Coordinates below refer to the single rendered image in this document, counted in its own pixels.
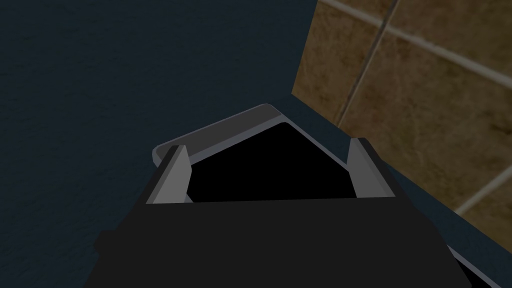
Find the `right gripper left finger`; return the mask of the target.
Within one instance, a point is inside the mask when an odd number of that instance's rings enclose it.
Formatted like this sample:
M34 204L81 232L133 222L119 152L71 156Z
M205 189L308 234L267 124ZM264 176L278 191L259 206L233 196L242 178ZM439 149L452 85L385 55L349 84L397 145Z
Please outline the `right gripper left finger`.
M185 145L174 145L158 166L156 183L150 191L147 204L184 203L192 175Z

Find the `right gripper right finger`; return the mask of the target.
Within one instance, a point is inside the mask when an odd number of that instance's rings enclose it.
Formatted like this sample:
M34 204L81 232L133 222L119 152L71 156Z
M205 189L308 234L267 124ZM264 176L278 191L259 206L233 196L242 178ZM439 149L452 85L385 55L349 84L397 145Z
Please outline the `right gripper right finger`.
M347 169L357 198L395 197L367 150L357 138L350 140Z

